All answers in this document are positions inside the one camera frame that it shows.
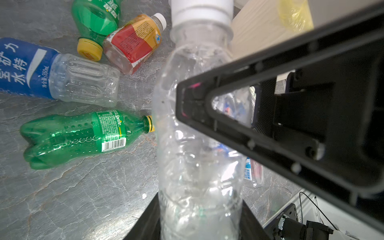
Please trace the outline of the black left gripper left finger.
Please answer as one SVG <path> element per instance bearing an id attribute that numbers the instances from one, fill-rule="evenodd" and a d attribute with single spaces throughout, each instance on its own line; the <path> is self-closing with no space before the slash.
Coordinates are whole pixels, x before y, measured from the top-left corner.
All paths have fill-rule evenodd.
<path id="1" fill-rule="evenodd" d="M 161 236 L 160 205 L 158 195 L 151 200 L 124 240 L 159 240 Z M 241 240 L 268 240 L 270 237 L 243 202 L 240 220 Z"/>

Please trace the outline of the clear plain bottle white cap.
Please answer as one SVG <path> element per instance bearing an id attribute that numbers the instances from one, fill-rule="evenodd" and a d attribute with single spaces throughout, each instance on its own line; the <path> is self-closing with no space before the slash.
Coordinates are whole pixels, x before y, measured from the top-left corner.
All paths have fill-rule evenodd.
<path id="1" fill-rule="evenodd" d="M 248 90 L 217 99 L 208 71 L 231 61 L 233 1 L 170 1 L 175 48 L 158 77 L 152 115 L 163 240 L 237 240 L 245 158 L 211 137 L 213 110 L 247 124 Z"/>

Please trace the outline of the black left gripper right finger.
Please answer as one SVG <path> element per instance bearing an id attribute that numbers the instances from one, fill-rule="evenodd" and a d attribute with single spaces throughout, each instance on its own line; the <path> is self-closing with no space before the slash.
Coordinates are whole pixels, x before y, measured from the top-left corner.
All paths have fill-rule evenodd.
<path id="1" fill-rule="evenodd" d="M 384 229 L 384 5 L 208 71 L 213 99 L 248 90 L 249 122 L 211 137 Z"/>

